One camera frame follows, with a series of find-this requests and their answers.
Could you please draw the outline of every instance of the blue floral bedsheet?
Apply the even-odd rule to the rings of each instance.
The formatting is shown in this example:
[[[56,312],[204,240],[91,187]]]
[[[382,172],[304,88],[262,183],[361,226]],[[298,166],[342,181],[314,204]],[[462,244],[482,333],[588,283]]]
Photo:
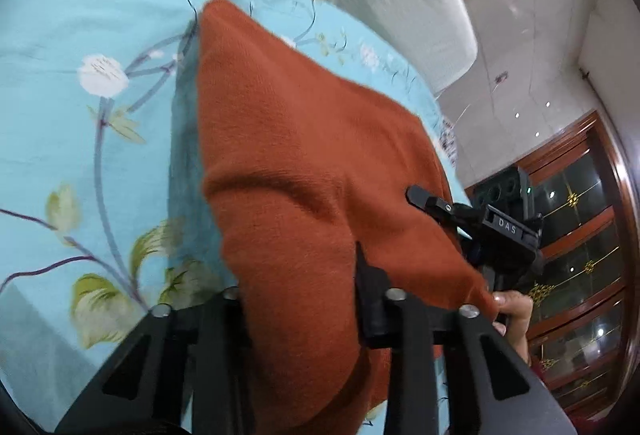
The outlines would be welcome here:
[[[194,22],[206,1],[0,0],[0,379],[46,429],[149,306],[233,284],[200,196]],[[388,44],[323,0],[231,1],[418,115],[468,201],[446,121]],[[379,411],[363,433],[382,433]]]

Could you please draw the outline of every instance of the white wall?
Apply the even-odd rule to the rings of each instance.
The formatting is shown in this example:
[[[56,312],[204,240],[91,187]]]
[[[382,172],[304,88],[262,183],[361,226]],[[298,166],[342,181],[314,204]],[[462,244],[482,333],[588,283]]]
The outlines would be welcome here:
[[[598,106],[577,65],[596,0],[465,2],[478,58],[438,102],[454,123],[457,173],[469,186]],[[508,78],[496,82],[503,72]]]
[[[640,12],[633,0],[597,0],[578,60],[640,180]]]

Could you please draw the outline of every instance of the orange cloth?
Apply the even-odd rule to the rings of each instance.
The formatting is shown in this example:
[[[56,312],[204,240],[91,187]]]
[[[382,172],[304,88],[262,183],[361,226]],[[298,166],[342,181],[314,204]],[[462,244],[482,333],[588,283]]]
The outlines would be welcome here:
[[[418,118],[226,0],[200,17],[198,126],[204,195],[254,342],[258,435],[353,435],[386,398],[386,353],[358,343],[356,240],[396,287],[495,317],[481,275],[404,198],[420,184],[450,200]]]

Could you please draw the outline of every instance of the silver screw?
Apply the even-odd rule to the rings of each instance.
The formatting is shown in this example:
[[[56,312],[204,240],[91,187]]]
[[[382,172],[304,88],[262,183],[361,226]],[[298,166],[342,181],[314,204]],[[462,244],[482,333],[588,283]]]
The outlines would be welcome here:
[[[155,318],[165,318],[171,314],[171,305],[166,303],[159,303],[151,307],[151,315]]]
[[[402,289],[391,287],[385,292],[386,299],[390,301],[404,301],[406,299],[406,292]]]
[[[480,315],[480,311],[475,305],[463,305],[462,307],[460,307],[460,309],[458,309],[458,311],[460,312],[460,315],[464,316],[465,318],[477,318]]]
[[[222,295],[225,300],[237,300],[240,296],[240,290],[238,287],[228,287],[223,291]]]

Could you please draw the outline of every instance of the human hand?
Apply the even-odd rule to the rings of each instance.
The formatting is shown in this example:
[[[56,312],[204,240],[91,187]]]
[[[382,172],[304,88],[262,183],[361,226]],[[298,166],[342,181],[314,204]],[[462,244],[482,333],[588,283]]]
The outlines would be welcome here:
[[[495,329],[509,342],[513,349],[530,366],[527,330],[533,312],[533,300],[516,291],[494,292],[498,312],[509,316],[508,326],[494,322]]]

